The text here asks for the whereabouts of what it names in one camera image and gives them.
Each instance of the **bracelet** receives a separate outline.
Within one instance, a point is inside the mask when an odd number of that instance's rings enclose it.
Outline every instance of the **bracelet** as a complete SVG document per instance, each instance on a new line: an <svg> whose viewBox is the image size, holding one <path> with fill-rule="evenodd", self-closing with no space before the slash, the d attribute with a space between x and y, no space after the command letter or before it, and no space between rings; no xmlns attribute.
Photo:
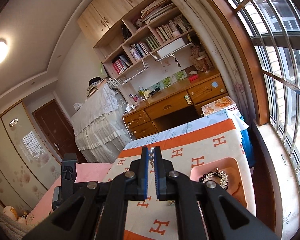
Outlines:
<svg viewBox="0 0 300 240"><path fill-rule="evenodd" d="M213 177L218 177L220 179L220 187L227 190L228 189L228 174L225 171L219 171L216 168L214 171L210 171L204 174L202 177L199 178L199 182L206 183L208 180L211 180Z"/></svg>

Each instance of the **door handle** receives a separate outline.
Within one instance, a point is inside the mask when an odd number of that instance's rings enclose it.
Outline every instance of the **door handle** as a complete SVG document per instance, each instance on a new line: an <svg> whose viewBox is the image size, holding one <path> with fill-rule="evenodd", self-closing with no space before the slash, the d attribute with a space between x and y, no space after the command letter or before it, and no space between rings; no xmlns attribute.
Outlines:
<svg viewBox="0 0 300 240"><path fill-rule="evenodd" d="M192 102L191 102L191 100L190 100L190 98L189 98L188 95L185 95L185 100L187 100L188 105L191 105L191 104L192 104Z"/></svg>
<svg viewBox="0 0 300 240"><path fill-rule="evenodd" d="M60 150L59 147L58 147L58 144L54 143L54 145L55 145L55 147L56 147L58 150Z"/></svg>

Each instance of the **sliding wardrobe door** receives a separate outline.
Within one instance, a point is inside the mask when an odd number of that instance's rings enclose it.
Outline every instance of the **sliding wardrobe door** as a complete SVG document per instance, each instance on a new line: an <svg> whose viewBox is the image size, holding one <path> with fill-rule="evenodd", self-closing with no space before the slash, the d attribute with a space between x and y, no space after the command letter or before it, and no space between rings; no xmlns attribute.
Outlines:
<svg viewBox="0 0 300 240"><path fill-rule="evenodd" d="M61 166L45 147L20 103L2 116L4 127L25 165L49 189Z"/></svg>
<svg viewBox="0 0 300 240"><path fill-rule="evenodd" d="M32 174L11 143L0 119L0 171L17 194L34 208L47 189Z"/></svg>
<svg viewBox="0 0 300 240"><path fill-rule="evenodd" d="M19 216L23 215L26 211L29 213L31 207L27 205L26 202L18 195L18 193L13 189L10 183L7 181L5 176L0 170L0 201L4 206L12 206L16 209Z"/></svg>

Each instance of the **pink tray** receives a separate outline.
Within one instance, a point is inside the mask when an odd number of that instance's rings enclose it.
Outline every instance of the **pink tray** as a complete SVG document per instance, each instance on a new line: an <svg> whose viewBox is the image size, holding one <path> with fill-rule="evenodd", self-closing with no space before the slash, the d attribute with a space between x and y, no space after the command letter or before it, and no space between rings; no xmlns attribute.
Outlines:
<svg viewBox="0 0 300 240"><path fill-rule="evenodd" d="M211 163L206 163L192 168L190 173L190 179L199 181L199 178L203 174L215 170L218 167L220 171L225 171L228 174L229 184L227 192L238 200L242 206L247 208L246 195L242 186L242 179L236 159L226 157L221 160L217 160Z"/></svg>

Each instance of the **pink bedsheet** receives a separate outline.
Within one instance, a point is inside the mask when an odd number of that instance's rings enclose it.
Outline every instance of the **pink bedsheet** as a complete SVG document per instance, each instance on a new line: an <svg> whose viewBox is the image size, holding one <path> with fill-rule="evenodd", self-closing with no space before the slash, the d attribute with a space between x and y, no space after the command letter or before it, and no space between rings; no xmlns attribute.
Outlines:
<svg viewBox="0 0 300 240"><path fill-rule="evenodd" d="M75 182L86 181L102 181L105 175L112 167L112 163L82 163L76 164L77 179ZM61 177L59 177L49 190L45 193L39 203L29 214L29 217L33 215L31 224L37 224L45 219L52 211L52 196L54 188L61 186Z"/></svg>

